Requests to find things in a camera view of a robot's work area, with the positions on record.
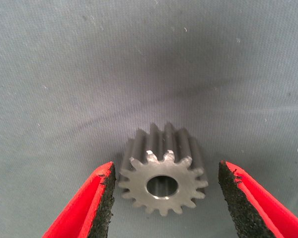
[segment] metal gear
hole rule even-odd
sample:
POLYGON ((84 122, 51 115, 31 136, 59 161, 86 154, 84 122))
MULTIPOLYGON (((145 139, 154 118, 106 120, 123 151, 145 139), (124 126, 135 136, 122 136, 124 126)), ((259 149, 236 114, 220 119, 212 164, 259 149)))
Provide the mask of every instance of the metal gear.
POLYGON ((164 131, 151 124, 150 134, 139 129, 136 138, 129 139, 120 174, 122 197, 162 216, 170 209, 182 214, 181 206, 196 207, 193 200, 205 198, 208 186, 196 139, 170 123, 164 131))

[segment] gray cloth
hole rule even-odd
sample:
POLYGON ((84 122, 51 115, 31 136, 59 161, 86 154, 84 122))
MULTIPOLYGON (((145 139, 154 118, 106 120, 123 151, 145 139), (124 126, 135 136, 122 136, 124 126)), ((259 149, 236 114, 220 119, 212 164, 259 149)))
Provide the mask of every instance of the gray cloth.
POLYGON ((223 158, 298 216, 298 0, 0 0, 0 238, 40 237, 167 121, 200 142, 207 197, 163 218, 116 189, 110 238, 235 238, 223 158))

